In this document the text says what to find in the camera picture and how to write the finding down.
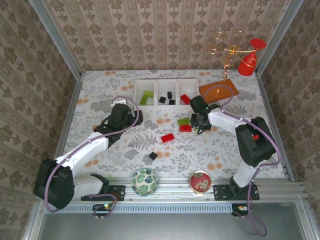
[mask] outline green block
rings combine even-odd
[[[140,105],[146,105],[147,100],[148,97],[146,95],[143,95],[140,101]]]
[[[181,119],[178,120],[179,126],[181,126],[181,125],[188,125],[188,124],[190,124],[190,123],[191,123],[191,121],[190,121],[190,118],[189,118],[189,117],[181,118]]]
[[[154,97],[154,91],[143,91],[143,95],[147,96],[148,98],[153,98]]]

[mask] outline table surface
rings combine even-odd
[[[122,70],[88,71],[83,78],[64,152],[84,141],[111,113],[111,100],[118,95],[134,97],[135,80],[198,78],[199,86],[222,80],[222,70]],[[254,75],[241,76],[228,70],[228,77],[239,95],[225,107],[238,116],[260,116],[269,124],[259,86]],[[191,117],[192,110],[154,110],[143,112],[143,123],[125,132],[120,140],[96,155],[77,174],[96,173],[104,177],[131,177],[136,170],[150,168],[160,178],[185,178],[196,170],[212,178],[230,178],[241,162],[237,139],[222,128],[197,135],[180,132],[178,119]],[[162,143],[161,136],[173,133],[175,140]],[[155,161],[149,154],[155,152]],[[276,161],[274,154],[270,161]],[[282,166],[263,168],[258,178],[284,178]]]

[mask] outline patterned wallpaper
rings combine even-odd
[[[297,181],[320,220],[320,2],[304,1],[263,72]]]
[[[44,0],[81,70],[216,69],[213,34],[268,42],[289,0]]]
[[[0,1],[0,239],[23,234],[41,160],[53,157],[74,77],[26,0]]]

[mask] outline white tray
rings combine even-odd
[[[153,98],[149,97],[145,105],[140,105],[144,91],[153,91]],[[169,105],[168,92],[172,92],[175,105]],[[180,96],[186,94],[190,99],[200,95],[197,78],[179,79],[137,79],[135,80],[134,101],[140,110],[191,110]],[[160,103],[160,97],[165,97],[165,103]]]

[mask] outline damask wallpaper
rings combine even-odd
[[[304,1],[263,72],[297,181],[320,220],[320,2]]]
[[[289,0],[44,0],[81,70],[216,69],[213,34],[268,42]]]
[[[74,77],[26,0],[0,1],[0,239],[23,234],[41,160],[53,157]]]

